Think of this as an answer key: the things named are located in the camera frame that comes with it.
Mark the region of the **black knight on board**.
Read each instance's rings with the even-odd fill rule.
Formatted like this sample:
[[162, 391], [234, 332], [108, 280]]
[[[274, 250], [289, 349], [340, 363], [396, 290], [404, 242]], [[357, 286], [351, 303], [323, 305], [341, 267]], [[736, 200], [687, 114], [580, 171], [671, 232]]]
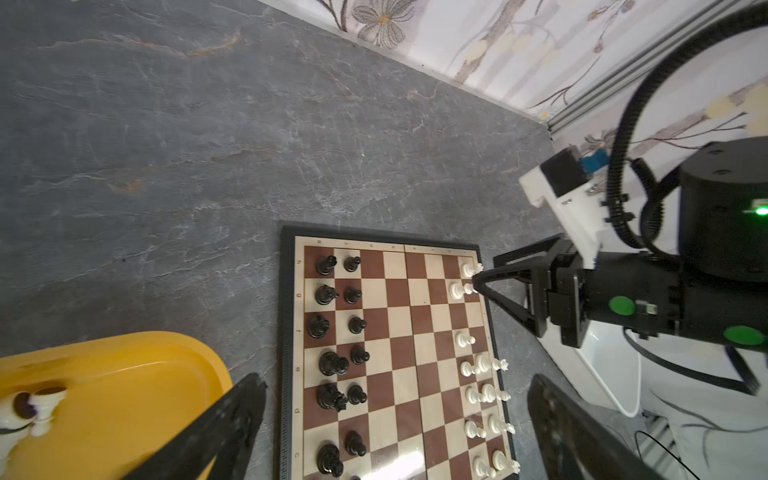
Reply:
[[321, 305], [329, 305], [339, 297], [338, 291], [330, 285], [322, 284], [315, 291], [315, 301]]

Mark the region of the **white bishop piece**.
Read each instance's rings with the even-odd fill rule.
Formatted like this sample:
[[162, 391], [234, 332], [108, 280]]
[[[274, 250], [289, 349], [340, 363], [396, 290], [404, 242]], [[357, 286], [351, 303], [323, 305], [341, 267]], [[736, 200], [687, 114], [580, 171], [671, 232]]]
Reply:
[[511, 395], [497, 387], [492, 383], [486, 383], [481, 388], [482, 401], [485, 403], [491, 403], [496, 401], [506, 402], [511, 399]]

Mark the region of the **black bishop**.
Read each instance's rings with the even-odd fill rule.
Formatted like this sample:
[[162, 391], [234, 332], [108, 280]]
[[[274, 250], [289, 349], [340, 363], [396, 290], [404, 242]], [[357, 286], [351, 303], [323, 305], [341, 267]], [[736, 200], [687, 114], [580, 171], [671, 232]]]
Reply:
[[322, 315], [310, 318], [307, 325], [307, 333], [311, 338], [321, 339], [330, 330], [330, 321]]
[[324, 444], [318, 450], [316, 456], [318, 472], [340, 478], [344, 472], [344, 465], [340, 458], [338, 447], [332, 443]]

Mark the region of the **black rook on board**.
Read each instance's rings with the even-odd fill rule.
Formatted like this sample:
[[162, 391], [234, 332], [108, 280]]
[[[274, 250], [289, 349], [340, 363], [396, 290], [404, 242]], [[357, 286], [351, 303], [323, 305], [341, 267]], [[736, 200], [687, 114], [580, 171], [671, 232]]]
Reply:
[[337, 262], [335, 255], [323, 256], [316, 262], [316, 271], [320, 276], [329, 276], [334, 272]]

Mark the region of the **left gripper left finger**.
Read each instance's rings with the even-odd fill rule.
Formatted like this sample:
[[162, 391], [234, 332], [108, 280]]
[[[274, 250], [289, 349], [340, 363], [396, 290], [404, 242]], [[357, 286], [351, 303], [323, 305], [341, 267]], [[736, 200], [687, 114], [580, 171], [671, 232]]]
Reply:
[[263, 421], [267, 384], [256, 373], [216, 403], [127, 479], [242, 479]]

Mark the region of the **black bishop on board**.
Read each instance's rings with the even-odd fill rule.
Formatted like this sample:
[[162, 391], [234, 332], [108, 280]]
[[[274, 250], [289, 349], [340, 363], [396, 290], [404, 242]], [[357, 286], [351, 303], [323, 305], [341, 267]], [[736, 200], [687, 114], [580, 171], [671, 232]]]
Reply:
[[322, 315], [310, 318], [307, 325], [307, 333], [311, 338], [321, 339], [330, 330], [330, 321]]

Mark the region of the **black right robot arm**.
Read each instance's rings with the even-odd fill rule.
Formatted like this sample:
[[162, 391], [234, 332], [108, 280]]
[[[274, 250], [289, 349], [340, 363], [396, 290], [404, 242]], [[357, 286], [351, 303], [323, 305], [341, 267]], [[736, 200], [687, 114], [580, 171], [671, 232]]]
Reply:
[[678, 252], [653, 247], [600, 252], [588, 266], [556, 235], [499, 256], [474, 276], [474, 288], [543, 336], [560, 329], [578, 348], [591, 322], [765, 351], [767, 348], [767, 141], [712, 142], [664, 179], [642, 160], [648, 205], [680, 196]]

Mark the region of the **white plastic tray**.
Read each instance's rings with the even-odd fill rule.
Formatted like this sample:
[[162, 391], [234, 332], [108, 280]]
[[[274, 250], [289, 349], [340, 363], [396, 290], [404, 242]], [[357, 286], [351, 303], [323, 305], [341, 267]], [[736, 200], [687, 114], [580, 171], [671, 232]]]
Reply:
[[550, 323], [539, 342], [586, 402], [633, 418], [640, 411], [641, 357], [617, 325], [592, 322], [579, 349]]

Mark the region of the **white knight piece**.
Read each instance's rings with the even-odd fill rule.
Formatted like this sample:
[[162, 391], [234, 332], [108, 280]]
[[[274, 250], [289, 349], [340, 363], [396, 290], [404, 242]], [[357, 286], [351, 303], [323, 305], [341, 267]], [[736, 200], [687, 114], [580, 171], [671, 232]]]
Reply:
[[494, 434], [516, 433], [516, 429], [511, 423], [506, 422], [503, 418], [500, 418], [497, 415], [489, 415], [486, 424], [488, 429]]

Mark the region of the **white rook piece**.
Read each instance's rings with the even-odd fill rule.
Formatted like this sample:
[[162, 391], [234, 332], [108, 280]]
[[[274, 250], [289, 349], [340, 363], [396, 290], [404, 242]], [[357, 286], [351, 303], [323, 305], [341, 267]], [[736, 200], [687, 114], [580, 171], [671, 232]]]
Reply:
[[520, 463], [508, 457], [504, 451], [495, 450], [491, 456], [493, 467], [497, 472], [519, 474], [521, 471]]

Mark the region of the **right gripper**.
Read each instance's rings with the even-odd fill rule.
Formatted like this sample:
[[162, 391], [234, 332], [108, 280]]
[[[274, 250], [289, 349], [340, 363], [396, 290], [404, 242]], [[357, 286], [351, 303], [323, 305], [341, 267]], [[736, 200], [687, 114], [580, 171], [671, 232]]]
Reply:
[[[541, 253], [533, 264], [512, 263]], [[478, 293], [535, 337], [544, 336], [550, 321], [560, 328], [563, 345], [582, 346], [589, 326], [582, 294], [585, 271], [571, 240], [555, 234], [499, 254], [493, 265], [496, 268], [473, 276]]]

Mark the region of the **white rook corner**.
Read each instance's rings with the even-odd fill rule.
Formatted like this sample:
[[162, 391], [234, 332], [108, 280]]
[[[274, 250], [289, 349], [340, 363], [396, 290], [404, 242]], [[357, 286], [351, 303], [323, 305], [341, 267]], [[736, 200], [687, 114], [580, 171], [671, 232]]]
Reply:
[[463, 278], [470, 279], [473, 276], [479, 274], [484, 270], [484, 266], [482, 263], [471, 263], [471, 262], [465, 262], [462, 263], [460, 266], [461, 275]]

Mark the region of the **yellow plastic tray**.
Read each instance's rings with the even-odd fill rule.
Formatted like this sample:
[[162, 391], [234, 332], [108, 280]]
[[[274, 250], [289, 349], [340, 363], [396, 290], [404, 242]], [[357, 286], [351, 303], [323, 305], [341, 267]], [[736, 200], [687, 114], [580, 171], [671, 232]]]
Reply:
[[[1, 476], [119, 479], [233, 386], [207, 345], [171, 332], [86, 341], [1, 360]], [[12, 399], [57, 399], [39, 436], [12, 424]]]

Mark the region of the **black pawn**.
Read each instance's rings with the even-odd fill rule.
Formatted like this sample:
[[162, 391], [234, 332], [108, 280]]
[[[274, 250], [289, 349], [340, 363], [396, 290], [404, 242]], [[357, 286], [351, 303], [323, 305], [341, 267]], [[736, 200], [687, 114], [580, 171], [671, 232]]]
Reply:
[[356, 431], [351, 431], [346, 436], [344, 446], [346, 452], [352, 457], [364, 457], [368, 453], [362, 436]]
[[347, 390], [347, 398], [350, 404], [358, 405], [366, 403], [368, 395], [359, 384], [352, 384]]
[[354, 256], [354, 257], [347, 257], [344, 260], [344, 269], [347, 272], [355, 272], [358, 270], [361, 264], [361, 257], [360, 256]]
[[367, 322], [358, 316], [353, 316], [348, 322], [348, 329], [352, 334], [361, 334], [367, 327]]
[[355, 365], [362, 365], [370, 360], [370, 353], [362, 345], [355, 345], [350, 350], [350, 360]]
[[347, 304], [354, 305], [362, 298], [362, 291], [356, 287], [348, 287], [344, 292], [344, 300]]

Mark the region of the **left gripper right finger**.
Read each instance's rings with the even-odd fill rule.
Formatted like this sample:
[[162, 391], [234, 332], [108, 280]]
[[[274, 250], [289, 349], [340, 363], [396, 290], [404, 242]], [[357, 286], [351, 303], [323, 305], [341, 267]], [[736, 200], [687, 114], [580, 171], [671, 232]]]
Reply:
[[527, 404], [550, 479], [660, 477], [546, 376], [533, 376]]

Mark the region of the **white chess piece in tray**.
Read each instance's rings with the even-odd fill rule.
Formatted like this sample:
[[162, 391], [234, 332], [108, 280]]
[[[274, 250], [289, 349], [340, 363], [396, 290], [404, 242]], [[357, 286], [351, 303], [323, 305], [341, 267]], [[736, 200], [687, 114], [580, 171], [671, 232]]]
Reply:
[[50, 431], [54, 411], [66, 397], [67, 388], [63, 386], [43, 388], [30, 396], [29, 404], [36, 413], [30, 427], [31, 436], [41, 437]]

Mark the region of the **brown folding chess board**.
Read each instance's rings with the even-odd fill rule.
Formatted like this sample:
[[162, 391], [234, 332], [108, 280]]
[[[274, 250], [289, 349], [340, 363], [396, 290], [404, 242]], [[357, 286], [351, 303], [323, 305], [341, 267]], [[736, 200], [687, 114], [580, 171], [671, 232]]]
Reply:
[[[329, 276], [320, 276], [316, 262], [328, 255], [337, 257], [337, 265]], [[361, 257], [360, 267], [347, 272], [344, 260], [354, 256]], [[481, 394], [486, 383], [506, 391], [502, 383], [506, 371], [464, 377], [459, 370], [464, 361], [475, 365], [478, 354], [503, 359], [484, 297], [476, 293], [454, 300], [448, 293], [451, 282], [471, 283], [461, 275], [465, 262], [481, 263], [477, 246], [383, 231], [282, 229], [278, 478], [480, 479], [472, 468], [475, 457], [493, 467], [493, 452], [502, 450], [517, 460], [514, 434], [494, 434], [486, 424], [491, 414], [512, 424], [508, 401], [472, 405], [464, 397], [468, 386]], [[315, 301], [322, 284], [339, 293], [325, 306]], [[344, 300], [348, 287], [362, 291], [354, 305]], [[308, 321], [315, 315], [331, 324], [321, 339], [307, 333]], [[361, 334], [348, 329], [353, 316], [367, 322]], [[476, 343], [459, 348], [457, 332], [474, 336]], [[355, 345], [370, 353], [367, 363], [351, 362]], [[320, 372], [318, 361], [327, 351], [349, 360], [346, 374]], [[325, 383], [335, 383], [346, 396], [352, 384], [359, 384], [367, 402], [348, 401], [341, 412], [322, 409], [316, 395]], [[467, 420], [481, 425], [487, 437], [467, 438]], [[346, 452], [345, 438], [351, 431], [362, 436], [368, 449], [364, 457]], [[318, 450], [328, 443], [340, 451], [344, 465], [340, 478], [318, 472]]]

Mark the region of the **white chess piece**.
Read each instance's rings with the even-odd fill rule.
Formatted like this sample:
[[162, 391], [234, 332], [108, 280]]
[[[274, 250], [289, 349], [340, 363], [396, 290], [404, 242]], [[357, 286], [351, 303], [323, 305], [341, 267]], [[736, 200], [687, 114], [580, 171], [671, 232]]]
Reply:
[[63, 386], [43, 388], [30, 396], [29, 404], [36, 413], [30, 427], [31, 436], [41, 437], [50, 431], [54, 411], [66, 397], [67, 388]]
[[462, 300], [466, 296], [476, 294], [477, 291], [471, 283], [451, 282], [448, 285], [448, 293], [454, 300]]

